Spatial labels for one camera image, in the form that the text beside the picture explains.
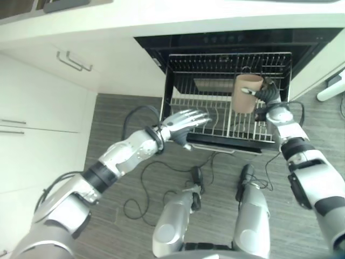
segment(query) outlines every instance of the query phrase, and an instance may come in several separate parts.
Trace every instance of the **brown mug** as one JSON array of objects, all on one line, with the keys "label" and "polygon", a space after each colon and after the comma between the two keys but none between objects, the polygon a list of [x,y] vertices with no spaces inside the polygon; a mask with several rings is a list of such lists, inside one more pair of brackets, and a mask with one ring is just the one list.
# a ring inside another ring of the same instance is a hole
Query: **brown mug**
[{"label": "brown mug", "polygon": [[240,74],[236,77],[234,92],[231,97],[232,109],[238,113],[252,113],[255,109],[256,97],[241,91],[246,87],[259,91],[264,79],[256,74]]}]

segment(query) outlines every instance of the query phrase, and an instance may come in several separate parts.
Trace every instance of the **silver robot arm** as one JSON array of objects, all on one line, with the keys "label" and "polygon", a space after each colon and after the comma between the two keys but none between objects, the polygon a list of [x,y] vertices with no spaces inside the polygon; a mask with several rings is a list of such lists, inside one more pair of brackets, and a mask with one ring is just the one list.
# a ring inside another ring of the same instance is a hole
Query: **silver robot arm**
[{"label": "silver robot arm", "polygon": [[163,150],[168,140],[190,149],[187,133],[210,121],[207,113],[178,112],[159,126],[134,132],[113,144],[98,162],[66,182],[35,212],[29,233],[12,252],[11,259],[72,259],[74,240],[87,226],[102,193],[141,161]]},{"label": "silver robot arm", "polygon": [[268,89],[243,89],[266,103],[256,118],[265,120],[277,149],[287,161],[292,192],[305,209],[313,210],[331,251],[345,251],[345,182],[325,156],[309,142],[269,78]]}]

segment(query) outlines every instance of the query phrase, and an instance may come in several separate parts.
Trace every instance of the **cabinet door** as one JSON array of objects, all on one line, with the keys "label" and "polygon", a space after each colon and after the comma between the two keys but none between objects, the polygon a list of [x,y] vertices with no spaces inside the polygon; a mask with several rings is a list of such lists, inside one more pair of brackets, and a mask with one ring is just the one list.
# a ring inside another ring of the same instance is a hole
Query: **cabinet door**
[{"label": "cabinet door", "polygon": [[0,125],[80,131],[86,89],[4,55],[0,78]]},{"label": "cabinet door", "polygon": [[49,184],[74,171],[79,133],[0,126],[0,193]]},{"label": "cabinet door", "polygon": [[290,83],[290,100],[297,99],[345,67],[345,29],[342,30]]},{"label": "cabinet door", "polygon": [[35,205],[45,185],[0,194],[0,247],[12,252],[28,233]]},{"label": "cabinet door", "polygon": [[[72,50],[70,51],[70,58],[73,61],[82,64],[88,69],[90,68],[92,65],[91,61],[89,62],[89,60],[82,59],[80,56],[76,56]],[[67,59],[67,53],[65,50],[58,49],[51,44],[35,45],[3,51],[4,54],[10,57],[47,71],[59,78],[63,78],[92,91],[98,90],[100,74],[94,68],[92,68],[91,71],[87,71],[85,69],[78,71],[77,69],[59,61],[57,58],[57,52],[60,52],[60,59],[76,68],[80,68],[78,65],[73,64]]]},{"label": "cabinet door", "polygon": [[88,60],[101,74],[98,92],[162,97],[165,75],[134,38],[55,43]]}]

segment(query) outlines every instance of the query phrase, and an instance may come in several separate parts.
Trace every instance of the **wire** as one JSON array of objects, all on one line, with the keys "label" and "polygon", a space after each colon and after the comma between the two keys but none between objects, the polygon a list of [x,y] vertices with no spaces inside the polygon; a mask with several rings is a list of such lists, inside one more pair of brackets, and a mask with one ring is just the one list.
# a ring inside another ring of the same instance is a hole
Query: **wire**
[{"label": "wire", "polygon": [[304,120],[305,120],[305,107],[304,107],[304,104],[301,103],[300,101],[289,101],[289,102],[286,102],[286,104],[299,104],[299,105],[301,105],[301,107],[302,107],[302,115],[301,115],[301,119],[300,119],[299,125],[302,127],[303,124],[304,124]]},{"label": "wire", "polygon": [[[210,161],[210,159],[212,158],[212,156],[213,156],[214,153],[215,153],[215,152],[212,152],[212,154],[211,154],[203,163],[201,163],[198,167],[201,168],[201,167],[203,167],[204,165],[206,165],[207,162]],[[125,216],[126,216],[127,218],[129,218],[129,219],[131,219],[131,220],[142,219],[147,225],[152,226],[152,227],[154,227],[154,226],[156,226],[156,225],[155,225],[155,224],[152,224],[152,223],[150,223],[150,222],[148,222],[148,221],[144,218],[144,216],[147,214],[147,211],[148,211],[148,209],[149,209],[149,207],[150,207],[150,196],[149,196],[149,193],[148,193],[148,191],[147,191],[147,188],[146,188],[146,186],[145,186],[145,184],[144,184],[143,176],[144,176],[144,173],[146,172],[147,168],[150,167],[150,166],[153,165],[153,164],[156,164],[156,163],[160,163],[160,164],[162,164],[162,165],[168,167],[168,168],[171,169],[172,171],[176,171],[176,172],[188,173],[188,172],[191,171],[191,167],[188,168],[188,169],[178,169],[178,168],[175,168],[175,167],[173,167],[173,166],[171,166],[171,165],[169,165],[169,164],[167,164],[167,163],[165,163],[165,162],[162,162],[162,161],[153,161],[153,162],[151,162],[151,163],[148,163],[148,164],[144,167],[144,169],[141,171],[141,173],[140,173],[140,183],[141,183],[141,186],[142,186],[142,188],[143,188],[143,190],[144,190],[144,192],[145,192],[145,196],[146,196],[146,206],[145,206],[145,209],[142,210],[142,208],[140,207],[138,201],[137,201],[136,199],[134,199],[134,198],[130,198],[130,199],[126,200],[125,203],[124,203],[123,206],[122,206],[122,209],[123,209],[123,213],[125,214]],[[164,195],[163,195],[163,204],[165,204],[165,196],[166,196],[168,193],[176,193],[176,192],[175,192],[174,190],[168,190],[168,191],[166,191],[166,192],[164,193]],[[139,215],[138,215],[138,216],[130,216],[130,215],[128,215],[128,213],[127,213],[127,211],[126,211],[126,206],[127,206],[127,204],[128,204],[129,202],[131,202],[131,201],[134,202],[134,203],[137,205],[137,207],[138,207],[138,210],[139,210]]]},{"label": "wire", "polygon": [[43,190],[43,194],[40,196],[40,198],[38,199],[38,201],[36,203],[36,206],[34,208],[34,212],[36,212],[37,209],[39,208],[39,206],[46,200],[46,198],[48,197],[50,191],[54,188],[55,185],[57,185],[61,181],[64,181],[66,179],[74,177],[78,173],[79,172],[69,172],[69,173],[63,174],[63,175],[59,176],[58,178],[56,178],[52,182],[52,184],[49,185],[49,187],[47,189]]},{"label": "wire", "polygon": [[[210,181],[210,183],[208,184],[208,186],[210,186],[210,185],[213,184],[213,182],[214,182],[214,179],[215,179],[214,160],[215,160],[215,157],[216,157],[217,155],[219,155],[219,154],[229,155],[229,156],[235,157],[236,159],[243,160],[243,161],[245,161],[245,162],[250,162],[250,161],[252,161],[252,159],[251,159],[251,160],[246,160],[246,159],[243,159],[243,158],[241,158],[241,157],[239,157],[239,156],[236,156],[236,155],[230,154],[230,153],[212,152],[211,155],[209,155],[208,158],[207,158],[204,162],[202,162],[200,165],[198,165],[198,168],[201,170],[202,167],[204,167],[209,161],[211,161],[211,162],[210,162],[210,168],[211,168],[211,176],[212,176],[212,178],[211,178],[211,181]],[[261,189],[273,190],[273,185],[272,185],[272,183],[271,183],[270,176],[269,176],[269,174],[268,174],[268,172],[267,172],[267,165],[268,165],[270,162],[272,162],[273,159],[271,159],[270,161],[268,161],[268,162],[266,163],[266,166],[265,166],[267,180],[259,179],[259,178],[257,178],[255,175],[252,175],[250,181],[248,181],[247,183],[250,183],[250,182],[257,182],[257,183],[259,183],[259,187],[260,187]],[[173,166],[170,166],[169,164],[167,164],[167,163],[165,163],[165,162],[153,161],[153,162],[147,164],[147,165],[144,167],[144,169],[141,171],[141,173],[140,173],[140,183],[141,183],[141,186],[142,186],[142,188],[143,188],[143,190],[144,190],[144,192],[145,192],[145,196],[146,196],[146,206],[145,206],[144,209],[142,209],[142,208],[140,207],[140,205],[139,205],[139,203],[138,203],[138,201],[137,201],[136,199],[130,198],[130,199],[128,199],[128,200],[126,200],[126,201],[124,202],[124,204],[123,204],[123,206],[122,206],[122,209],[123,209],[124,215],[125,215],[127,218],[129,218],[129,219],[131,219],[131,220],[142,219],[147,225],[152,226],[152,227],[154,227],[154,226],[156,226],[156,225],[155,225],[155,224],[152,224],[152,223],[150,223],[150,222],[148,222],[148,221],[145,219],[145,215],[147,214],[148,209],[149,209],[149,206],[150,206],[150,196],[149,196],[148,190],[147,190],[147,188],[146,188],[146,186],[145,186],[145,184],[144,184],[144,182],[143,182],[143,176],[144,176],[144,173],[146,172],[146,170],[147,170],[151,165],[156,164],[156,163],[160,163],[160,164],[162,164],[162,165],[168,167],[168,168],[171,169],[172,171],[176,171],[176,172],[188,173],[188,172],[190,172],[191,169],[192,169],[192,167],[190,167],[190,168],[188,168],[188,169],[179,169],[179,168],[175,168],[175,167],[173,167]],[[192,181],[186,180],[186,182],[185,182],[185,187],[187,187],[187,184],[188,184],[189,182],[192,183]],[[166,197],[166,195],[167,195],[168,193],[177,194],[176,191],[174,191],[174,190],[168,190],[168,191],[166,191],[166,192],[163,194],[163,199],[162,199],[162,203],[163,203],[164,206],[165,206],[165,197]],[[131,201],[134,202],[134,203],[136,204],[136,206],[138,207],[139,214],[138,214],[137,216],[128,215],[128,213],[127,213],[127,211],[126,211],[126,206],[127,206],[128,203],[131,202]]]},{"label": "wire", "polygon": [[[248,184],[251,182],[260,182],[262,184],[262,186],[259,186],[260,189],[267,189],[270,192],[272,192],[274,190],[274,188],[273,188],[273,184],[272,184],[270,175],[268,174],[268,171],[267,171],[267,166],[270,164],[270,162],[272,162],[274,159],[276,159],[279,155],[280,155],[280,152],[278,154],[276,154],[273,158],[269,159],[268,162],[265,164],[265,173],[266,173],[267,181],[264,179],[259,179],[254,174],[252,174],[250,180],[248,182],[246,182],[245,184]],[[243,193],[241,193],[240,199],[238,201],[238,207],[237,207],[238,211],[240,211],[242,198],[243,198]]]},{"label": "wire", "polygon": [[163,136],[162,136],[162,128],[161,128],[161,120],[160,120],[160,114],[158,112],[158,110],[152,106],[152,105],[141,105],[141,106],[138,106],[136,108],[134,108],[133,110],[131,110],[127,116],[125,117],[125,121],[123,123],[123,127],[122,127],[122,133],[121,133],[121,140],[125,140],[126,138],[126,132],[127,132],[127,125],[129,123],[129,120],[131,119],[132,115],[134,113],[136,113],[137,111],[141,110],[141,109],[149,109],[150,111],[152,111],[156,118],[157,118],[157,128],[158,128],[158,133],[160,135],[160,138],[161,138],[161,144],[162,144],[162,149],[160,151],[158,151],[156,154],[162,154],[163,151],[164,151],[164,139],[163,139]]},{"label": "wire", "polygon": [[343,94],[341,101],[340,101],[340,115],[345,120],[345,93]]},{"label": "wire", "polygon": [[272,162],[274,159],[276,159],[279,155],[280,155],[280,152],[279,152],[277,155],[275,155],[273,158],[271,158],[271,159],[265,164],[265,173],[266,173],[266,177],[267,177],[267,179],[268,179],[268,183],[269,183],[270,186],[271,186],[271,189],[269,189],[269,188],[267,188],[267,189],[270,190],[270,191],[273,191],[273,185],[272,185],[271,178],[270,178],[270,176],[269,176],[269,174],[268,174],[268,171],[267,171],[267,166],[270,164],[270,162]]}]

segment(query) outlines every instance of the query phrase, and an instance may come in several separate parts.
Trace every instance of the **drawer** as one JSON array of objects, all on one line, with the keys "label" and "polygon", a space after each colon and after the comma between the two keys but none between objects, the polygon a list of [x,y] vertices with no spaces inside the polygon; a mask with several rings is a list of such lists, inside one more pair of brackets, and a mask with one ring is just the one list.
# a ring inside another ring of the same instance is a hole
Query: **drawer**
[{"label": "drawer", "polygon": [[74,171],[79,136],[0,126],[0,193],[48,184]]},{"label": "drawer", "polygon": [[[87,71],[86,69],[79,71],[80,66],[68,60],[67,51],[58,49],[51,44],[44,44],[5,50],[3,53],[79,86],[97,91],[100,82],[99,73],[94,69],[91,69],[91,71]],[[72,52],[70,53],[70,59],[88,69],[91,66],[87,60],[83,60]]]},{"label": "drawer", "polygon": [[0,125],[81,131],[89,90],[1,54],[0,77]]},{"label": "drawer", "polygon": [[43,189],[47,188],[47,184],[0,194],[0,247],[2,249],[8,252],[13,251],[29,232],[35,205]]},{"label": "drawer", "polygon": [[101,74],[99,92],[162,97],[165,76],[134,38],[57,42]]}]

